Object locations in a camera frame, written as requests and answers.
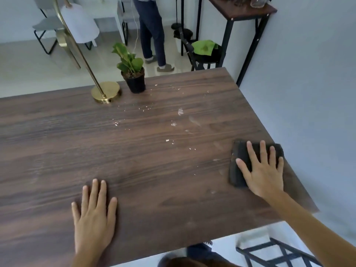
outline white wall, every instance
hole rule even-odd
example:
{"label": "white wall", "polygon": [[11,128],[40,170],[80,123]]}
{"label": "white wall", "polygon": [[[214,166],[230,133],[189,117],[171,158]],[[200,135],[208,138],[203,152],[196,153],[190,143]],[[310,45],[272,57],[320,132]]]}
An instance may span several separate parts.
{"label": "white wall", "polygon": [[[92,1],[98,2],[98,0],[76,0],[78,4]],[[36,39],[32,26],[39,23],[43,15],[35,2],[33,0],[0,0],[0,2],[0,43]],[[171,25],[176,21],[176,0],[157,0],[157,5],[163,25]],[[118,30],[114,18],[99,19],[96,23],[101,32]],[[129,28],[136,29],[136,25],[132,23]],[[54,35],[52,31],[45,37]]]}
{"label": "white wall", "polygon": [[[321,213],[356,245],[356,0],[273,0],[241,91]],[[205,0],[201,39],[221,44],[225,19]],[[236,80],[254,35],[235,23],[224,66]]]}

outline gold lamp stand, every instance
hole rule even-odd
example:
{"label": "gold lamp stand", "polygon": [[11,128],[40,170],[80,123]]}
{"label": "gold lamp stand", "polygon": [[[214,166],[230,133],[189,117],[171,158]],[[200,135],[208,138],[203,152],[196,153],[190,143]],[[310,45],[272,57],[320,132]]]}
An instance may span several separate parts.
{"label": "gold lamp stand", "polygon": [[64,26],[64,32],[66,36],[72,41],[72,43],[75,45],[75,48],[77,49],[79,55],[83,59],[84,65],[87,68],[91,78],[94,80],[95,87],[92,88],[91,90],[91,95],[95,99],[95,101],[99,103],[110,103],[112,102],[113,99],[117,98],[120,96],[120,86],[117,82],[114,81],[105,81],[102,83],[98,83],[96,80],[96,77],[94,76],[94,73],[91,71],[91,68],[87,62],[87,60],[84,58],[84,55],[82,51],[80,50],[78,44],[76,43],[72,33],[70,32],[67,24],[65,23],[65,20],[62,17],[62,14],[60,12],[60,8],[58,6],[58,0],[53,0],[53,5],[55,7],[55,11],[57,13],[58,18],[60,19],[61,23]]}

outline potted plant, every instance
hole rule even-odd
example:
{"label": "potted plant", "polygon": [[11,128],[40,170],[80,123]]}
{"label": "potted plant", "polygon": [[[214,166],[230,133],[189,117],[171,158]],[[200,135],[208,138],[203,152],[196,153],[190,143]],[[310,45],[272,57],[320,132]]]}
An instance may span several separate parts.
{"label": "potted plant", "polygon": [[112,53],[118,54],[121,58],[117,68],[121,70],[121,75],[127,82],[131,92],[138,94],[146,90],[145,69],[142,66],[144,64],[142,58],[136,58],[136,53],[129,53],[123,43],[113,45]]}

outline green plant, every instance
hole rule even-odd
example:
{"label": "green plant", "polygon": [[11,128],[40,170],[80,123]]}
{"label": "green plant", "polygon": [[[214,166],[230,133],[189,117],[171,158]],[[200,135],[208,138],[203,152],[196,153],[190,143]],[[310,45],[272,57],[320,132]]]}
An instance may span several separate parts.
{"label": "green plant", "polygon": [[129,76],[135,76],[142,70],[142,65],[144,61],[142,58],[135,58],[136,53],[129,53],[125,44],[116,43],[113,45],[112,53],[116,53],[120,56],[121,62],[116,66],[122,71],[123,74]]}

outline gray slipper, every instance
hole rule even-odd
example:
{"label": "gray slipper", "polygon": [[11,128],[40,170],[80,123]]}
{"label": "gray slipper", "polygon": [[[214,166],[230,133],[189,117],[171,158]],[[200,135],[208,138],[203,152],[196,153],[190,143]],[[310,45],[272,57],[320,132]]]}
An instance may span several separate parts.
{"label": "gray slipper", "polygon": [[174,67],[172,67],[170,64],[166,64],[166,66],[161,69],[160,67],[157,67],[158,72],[172,72],[174,70]]}
{"label": "gray slipper", "polygon": [[155,55],[153,55],[153,59],[152,60],[146,60],[145,59],[145,63],[147,63],[147,64],[150,64],[150,63],[156,62],[156,61],[157,61],[157,57]]}

